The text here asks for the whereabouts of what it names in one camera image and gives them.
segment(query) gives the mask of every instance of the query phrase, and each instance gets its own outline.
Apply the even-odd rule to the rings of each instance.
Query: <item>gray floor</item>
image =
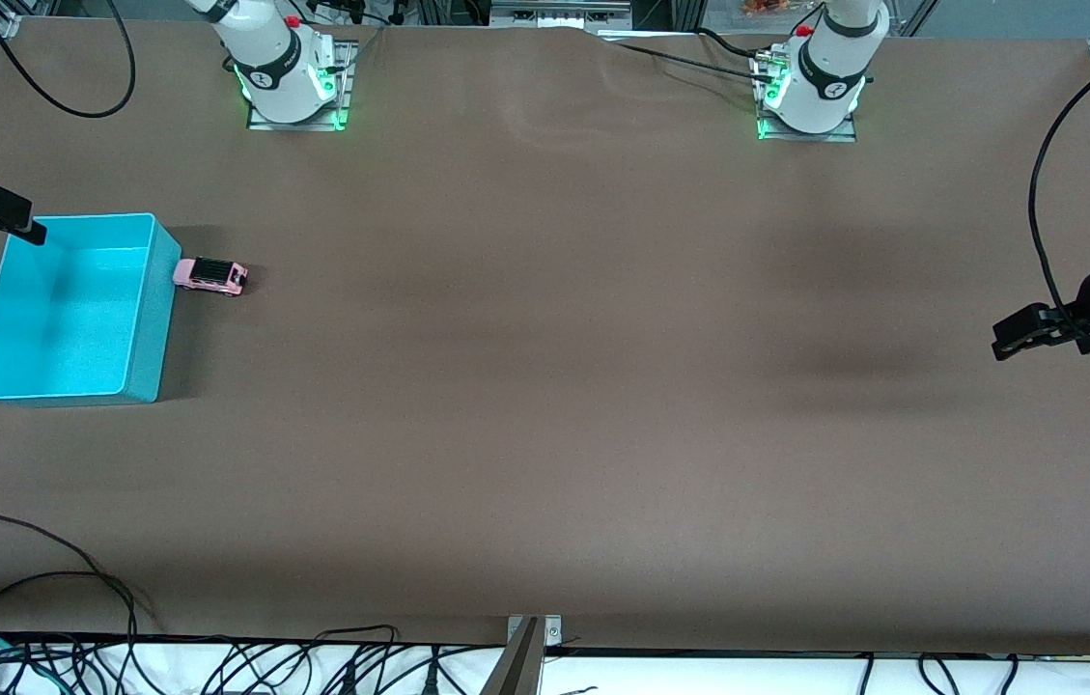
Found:
[[[182,0],[116,0],[121,14],[138,20],[196,20]],[[708,0],[707,25],[717,29],[772,27],[748,19],[742,0]],[[918,0],[900,0],[901,5]],[[105,0],[62,0],[63,13],[109,16]],[[919,36],[942,38],[1062,38],[1090,36],[1090,0],[942,0]]]

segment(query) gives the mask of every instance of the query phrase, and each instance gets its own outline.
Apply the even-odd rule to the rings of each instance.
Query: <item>turquoise container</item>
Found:
[[[47,243],[0,260],[0,401],[154,402],[179,243],[148,212],[36,219]]]

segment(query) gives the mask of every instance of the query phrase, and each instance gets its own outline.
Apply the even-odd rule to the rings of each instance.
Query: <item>toy car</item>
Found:
[[[174,266],[171,282],[185,290],[205,290],[235,296],[244,292],[249,269],[231,260],[184,258]]]

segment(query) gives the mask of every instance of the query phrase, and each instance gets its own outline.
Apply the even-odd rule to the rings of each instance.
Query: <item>white surface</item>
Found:
[[[348,658],[355,647],[319,647],[312,656],[314,678],[306,685],[307,669],[301,668],[283,685],[276,687],[279,695],[315,695],[325,682]],[[104,650],[105,661],[112,669],[120,668],[125,647]],[[202,683],[217,668],[227,655],[223,644],[140,644],[138,661],[146,668],[156,685],[168,695],[197,695]],[[269,655],[257,659],[258,670],[269,672],[279,661],[288,658],[294,647],[279,647]],[[480,686],[500,649],[464,653],[443,659],[444,668],[456,679],[469,695],[477,695]],[[385,680],[403,672],[420,661],[428,659],[429,647],[415,647],[387,661]],[[1008,663],[1001,660],[945,660],[952,675],[958,682],[964,695],[995,695],[1007,675]],[[685,657],[659,658],[605,658],[562,657],[545,660],[542,675],[541,695],[562,695],[596,686],[593,695],[681,695],[681,694],[790,694],[790,695],[855,695],[859,679],[867,661],[862,659],[828,658],[730,658],[695,659]],[[15,674],[16,667],[0,668],[0,686],[7,685]],[[152,695],[145,682],[130,670],[125,678],[130,695]],[[286,669],[270,675],[270,681],[279,681]],[[387,695],[419,695],[424,685],[426,669],[417,669],[401,682],[396,683]],[[930,663],[929,673],[942,687],[941,670]],[[253,673],[244,669],[227,683],[223,691],[240,692],[254,681]],[[372,695],[376,673],[360,683],[360,695]],[[439,692],[451,695],[455,687],[440,678]],[[215,685],[210,683],[210,692]],[[21,695],[56,695],[59,691],[45,679],[27,672],[19,693]],[[266,686],[255,692],[270,692]],[[868,695],[925,695],[930,692],[918,676],[918,667],[912,659],[880,658],[874,661]],[[1017,680],[1009,695],[1090,695],[1090,663],[1073,661],[1022,661]]]

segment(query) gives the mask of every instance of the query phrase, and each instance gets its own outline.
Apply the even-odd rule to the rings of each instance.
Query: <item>brown table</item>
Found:
[[[1090,650],[1090,357],[990,349],[1044,298],[1027,176],[1081,42],[888,40],[858,145],[820,146],[566,29],[389,29],[347,132],[247,132],[209,27],[131,35],[100,122],[0,54],[0,182],[153,211],[254,284],[179,296],[160,403],[0,405],[0,511],[155,629],[494,641],[541,611],[581,644]],[[122,88],[109,23],[14,45],[70,105]],[[1071,294],[1090,102],[1042,221]],[[71,562],[0,528],[0,582]],[[69,584],[0,625],[120,619]]]

